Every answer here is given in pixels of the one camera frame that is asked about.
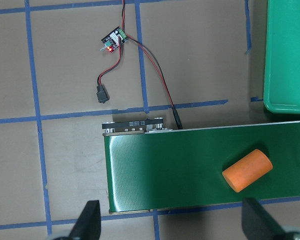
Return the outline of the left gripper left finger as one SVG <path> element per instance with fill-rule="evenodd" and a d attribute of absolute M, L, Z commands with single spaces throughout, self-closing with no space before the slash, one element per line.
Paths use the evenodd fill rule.
<path fill-rule="evenodd" d="M 101 213 L 99 200 L 90 200 L 72 228 L 70 240 L 98 240 L 101 236 Z"/>

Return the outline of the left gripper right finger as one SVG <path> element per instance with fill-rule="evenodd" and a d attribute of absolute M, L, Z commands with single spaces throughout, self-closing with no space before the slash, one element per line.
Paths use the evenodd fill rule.
<path fill-rule="evenodd" d="M 241 226 L 249 240 L 292 240 L 294 233 L 287 233 L 254 198 L 242 201 Z"/>

